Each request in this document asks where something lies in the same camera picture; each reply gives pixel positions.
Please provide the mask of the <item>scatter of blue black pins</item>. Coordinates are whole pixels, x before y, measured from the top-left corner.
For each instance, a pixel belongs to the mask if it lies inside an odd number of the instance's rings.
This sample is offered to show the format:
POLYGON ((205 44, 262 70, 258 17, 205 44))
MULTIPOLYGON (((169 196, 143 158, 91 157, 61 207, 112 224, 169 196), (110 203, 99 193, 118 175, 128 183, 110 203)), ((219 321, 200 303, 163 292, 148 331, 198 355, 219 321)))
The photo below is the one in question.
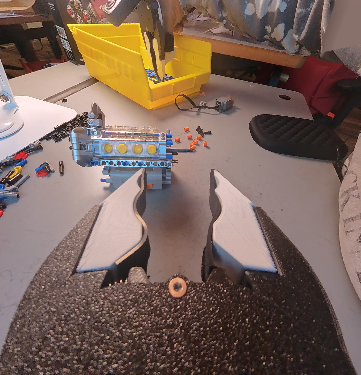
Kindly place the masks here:
POLYGON ((145 72, 147 74, 149 81, 154 82, 155 84, 174 79, 172 76, 169 76, 167 74, 165 74, 163 79, 160 79, 153 69, 145 69, 145 72))

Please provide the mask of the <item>black wrist pad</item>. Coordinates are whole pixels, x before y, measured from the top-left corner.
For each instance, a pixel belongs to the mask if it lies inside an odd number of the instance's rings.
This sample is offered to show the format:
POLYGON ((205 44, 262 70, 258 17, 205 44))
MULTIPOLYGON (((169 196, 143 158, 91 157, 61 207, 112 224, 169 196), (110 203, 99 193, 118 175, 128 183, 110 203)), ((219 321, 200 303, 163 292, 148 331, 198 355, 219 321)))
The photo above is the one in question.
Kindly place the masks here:
POLYGON ((253 140, 263 149, 288 156, 337 161, 347 145, 320 120, 262 114, 249 123, 253 140))

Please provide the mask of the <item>pile of black pins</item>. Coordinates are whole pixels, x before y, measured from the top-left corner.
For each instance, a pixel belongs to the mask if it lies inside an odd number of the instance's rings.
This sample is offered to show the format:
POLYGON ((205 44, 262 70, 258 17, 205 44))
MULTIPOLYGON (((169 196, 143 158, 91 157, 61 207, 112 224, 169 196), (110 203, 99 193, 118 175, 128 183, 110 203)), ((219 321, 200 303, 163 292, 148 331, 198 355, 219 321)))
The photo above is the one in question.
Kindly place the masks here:
POLYGON ((51 132, 40 138, 40 141, 44 140, 50 140, 53 139, 55 142, 59 142, 62 139, 69 137, 70 133, 73 129, 76 127, 87 127, 90 128, 89 124, 87 124, 88 121, 88 112, 84 112, 82 114, 78 114, 75 118, 72 120, 62 123, 61 125, 58 125, 55 127, 51 132))

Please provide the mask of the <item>grey desk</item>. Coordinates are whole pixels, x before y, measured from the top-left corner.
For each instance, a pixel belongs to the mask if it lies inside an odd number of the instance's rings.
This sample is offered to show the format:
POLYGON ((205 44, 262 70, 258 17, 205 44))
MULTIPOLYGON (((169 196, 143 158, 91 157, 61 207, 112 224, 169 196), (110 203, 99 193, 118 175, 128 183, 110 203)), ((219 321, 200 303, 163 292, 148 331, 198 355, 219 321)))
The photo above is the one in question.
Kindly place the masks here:
MULTIPOLYGON (((46 99, 89 79, 85 66, 64 63, 10 80, 16 96, 46 99)), ((255 205, 262 207, 307 259, 333 305, 356 372, 361 374, 361 302, 343 263, 339 245, 340 180, 328 162, 267 152, 252 140, 248 124, 258 114, 310 118, 303 96, 279 88, 211 75, 203 98, 214 103, 232 95, 232 110, 218 114, 179 111, 174 105, 146 110, 97 82, 59 104, 78 113, 98 103, 108 123, 157 126, 172 133, 189 126, 211 130, 208 148, 179 154, 172 183, 150 190, 144 220, 154 282, 174 274, 201 281, 202 252, 211 222, 209 176, 217 169, 255 205)), ((113 188, 101 168, 75 163, 68 139, 46 141, 28 157, 31 176, 0 218, 0 352, 11 319, 33 276, 50 252, 113 188), (59 174, 59 162, 64 175, 59 174)))

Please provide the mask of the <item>red cloth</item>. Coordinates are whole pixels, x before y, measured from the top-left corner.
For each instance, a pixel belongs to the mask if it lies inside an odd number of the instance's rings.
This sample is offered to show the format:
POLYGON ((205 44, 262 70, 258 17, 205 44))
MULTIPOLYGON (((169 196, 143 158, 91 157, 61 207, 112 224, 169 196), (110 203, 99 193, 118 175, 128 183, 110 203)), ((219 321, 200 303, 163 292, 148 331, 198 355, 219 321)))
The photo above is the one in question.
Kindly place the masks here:
POLYGON ((302 68, 290 73, 288 84, 291 90, 304 95, 312 115, 328 115, 336 113, 343 101, 343 92, 336 87, 336 82, 357 77, 343 64, 308 57, 302 68))

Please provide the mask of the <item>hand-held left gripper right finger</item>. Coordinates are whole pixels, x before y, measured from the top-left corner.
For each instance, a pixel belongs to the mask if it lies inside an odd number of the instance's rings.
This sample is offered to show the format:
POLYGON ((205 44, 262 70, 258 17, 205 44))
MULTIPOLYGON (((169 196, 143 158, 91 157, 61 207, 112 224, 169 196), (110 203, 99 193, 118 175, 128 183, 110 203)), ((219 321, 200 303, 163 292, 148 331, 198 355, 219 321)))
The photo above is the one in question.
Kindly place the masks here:
POLYGON ((202 280, 225 270, 230 281, 248 283, 246 271, 283 275, 270 241, 266 213, 215 169, 210 173, 210 223, 202 260, 202 280))

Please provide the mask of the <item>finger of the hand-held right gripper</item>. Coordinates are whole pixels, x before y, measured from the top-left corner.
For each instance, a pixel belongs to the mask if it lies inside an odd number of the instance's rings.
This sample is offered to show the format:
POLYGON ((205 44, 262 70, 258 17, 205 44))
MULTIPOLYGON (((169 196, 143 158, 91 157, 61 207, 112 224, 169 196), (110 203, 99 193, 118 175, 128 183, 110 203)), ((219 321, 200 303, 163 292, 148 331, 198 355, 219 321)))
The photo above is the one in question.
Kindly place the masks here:
POLYGON ((152 61, 153 70, 159 76, 159 55, 158 55, 158 42, 153 32, 150 32, 147 27, 141 27, 143 39, 145 42, 146 50, 152 61))
POLYGON ((164 27, 158 24, 158 76, 161 81, 165 76, 165 54, 173 51, 173 34, 164 31, 164 27))

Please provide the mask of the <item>person's grey printed clothing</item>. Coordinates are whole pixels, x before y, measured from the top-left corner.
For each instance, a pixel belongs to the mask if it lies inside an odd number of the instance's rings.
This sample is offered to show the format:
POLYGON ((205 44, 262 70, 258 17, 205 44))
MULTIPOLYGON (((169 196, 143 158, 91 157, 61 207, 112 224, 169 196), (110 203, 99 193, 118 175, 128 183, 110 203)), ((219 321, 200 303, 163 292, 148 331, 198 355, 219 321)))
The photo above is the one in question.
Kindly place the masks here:
POLYGON ((345 165, 339 191, 339 241, 346 270, 361 301, 361 134, 345 165))

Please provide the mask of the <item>cluster of orange bushes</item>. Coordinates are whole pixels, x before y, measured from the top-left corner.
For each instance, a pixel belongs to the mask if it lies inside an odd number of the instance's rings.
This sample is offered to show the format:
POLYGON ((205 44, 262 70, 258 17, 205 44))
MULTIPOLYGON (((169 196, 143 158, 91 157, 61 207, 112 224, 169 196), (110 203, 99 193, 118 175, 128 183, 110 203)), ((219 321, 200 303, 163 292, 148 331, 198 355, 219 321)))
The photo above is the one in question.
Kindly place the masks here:
POLYGON ((208 148, 209 145, 208 141, 206 140, 208 136, 210 135, 205 135, 204 137, 202 137, 201 134, 198 134, 196 132, 196 129, 192 131, 189 126, 185 126, 182 130, 176 132, 173 135, 173 143, 190 150, 196 150, 199 147, 208 148))

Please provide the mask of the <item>white book stand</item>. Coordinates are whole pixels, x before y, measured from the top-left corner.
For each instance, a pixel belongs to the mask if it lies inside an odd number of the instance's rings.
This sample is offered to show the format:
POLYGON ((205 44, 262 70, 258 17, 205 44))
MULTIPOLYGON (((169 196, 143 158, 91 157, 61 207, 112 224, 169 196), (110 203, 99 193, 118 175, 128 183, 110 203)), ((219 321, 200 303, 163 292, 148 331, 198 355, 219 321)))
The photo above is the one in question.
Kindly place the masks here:
POLYGON ((29 96, 14 96, 0 60, 0 160, 72 120, 76 111, 29 96))

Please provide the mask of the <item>background desk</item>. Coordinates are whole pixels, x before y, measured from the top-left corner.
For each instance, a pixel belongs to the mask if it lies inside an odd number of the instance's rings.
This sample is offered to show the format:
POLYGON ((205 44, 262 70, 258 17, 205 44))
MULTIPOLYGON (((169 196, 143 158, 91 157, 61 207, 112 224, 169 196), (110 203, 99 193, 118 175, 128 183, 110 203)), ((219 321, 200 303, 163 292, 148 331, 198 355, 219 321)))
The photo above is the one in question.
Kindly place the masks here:
POLYGON ((19 54, 28 62, 38 61, 31 40, 47 38, 56 59, 61 59, 62 51, 57 41, 55 24, 49 15, 35 14, 23 17, 0 19, 0 45, 15 44, 19 54), (25 29, 24 24, 41 22, 42 27, 25 29))

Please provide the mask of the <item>yellow plastic bin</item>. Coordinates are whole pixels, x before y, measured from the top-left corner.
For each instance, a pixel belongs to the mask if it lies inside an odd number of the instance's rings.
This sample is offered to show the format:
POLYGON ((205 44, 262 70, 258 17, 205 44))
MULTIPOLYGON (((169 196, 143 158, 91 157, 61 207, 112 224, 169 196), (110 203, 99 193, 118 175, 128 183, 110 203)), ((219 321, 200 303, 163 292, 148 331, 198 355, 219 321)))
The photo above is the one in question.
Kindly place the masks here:
POLYGON ((211 44, 175 35, 176 56, 165 72, 173 80, 155 84, 145 69, 152 69, 139 23, 68 24, 89 74, 146 109, 174 102, 207 83, 211 72, 211 44))

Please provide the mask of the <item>black toy set box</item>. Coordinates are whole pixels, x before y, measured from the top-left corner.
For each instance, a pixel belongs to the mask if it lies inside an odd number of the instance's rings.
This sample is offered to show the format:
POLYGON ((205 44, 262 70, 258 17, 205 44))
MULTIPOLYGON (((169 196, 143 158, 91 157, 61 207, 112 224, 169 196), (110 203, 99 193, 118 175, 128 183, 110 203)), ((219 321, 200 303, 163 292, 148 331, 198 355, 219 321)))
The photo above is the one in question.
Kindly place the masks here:
POLYGON ((66 57, 74 64, 85 63, 68 24, 108 23, 103 12, 106 3, 107 0, 47 0, 66 57))

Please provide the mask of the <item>toy brick engine model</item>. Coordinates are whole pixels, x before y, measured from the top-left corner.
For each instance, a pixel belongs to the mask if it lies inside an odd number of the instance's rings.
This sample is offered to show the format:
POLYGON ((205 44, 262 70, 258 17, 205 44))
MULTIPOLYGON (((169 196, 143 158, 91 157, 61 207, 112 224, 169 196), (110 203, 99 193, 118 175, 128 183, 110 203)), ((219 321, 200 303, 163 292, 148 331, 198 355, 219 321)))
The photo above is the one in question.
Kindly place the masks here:
POLYGON ((173 135, 156 127, 106 125, 105 115, 93 103, 86 126, 70 133, 73 159, 83 167, 101 166, 101 182, 120 187, 140 168, 146 169, 151 189, 162 189, 172 179, 173 135))

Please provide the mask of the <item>pile of coloured brick parts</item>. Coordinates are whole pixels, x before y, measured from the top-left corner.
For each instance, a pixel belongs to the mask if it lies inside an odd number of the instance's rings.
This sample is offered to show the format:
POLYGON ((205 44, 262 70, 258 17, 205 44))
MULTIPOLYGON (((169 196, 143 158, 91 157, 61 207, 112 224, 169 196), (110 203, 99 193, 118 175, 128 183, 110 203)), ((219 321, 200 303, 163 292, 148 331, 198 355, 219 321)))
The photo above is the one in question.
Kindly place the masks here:
POLYGON ((0 217, 7 207, 5 201, 8 199, 18 199, 19 187, 30 178, 30 175, 23 171, 23 167, 28 163, 28 156, 41 151, 43 149, 42 141, 50 139, 51 137, 45 137, 29 143, 18 152, 0 161, 0 217))

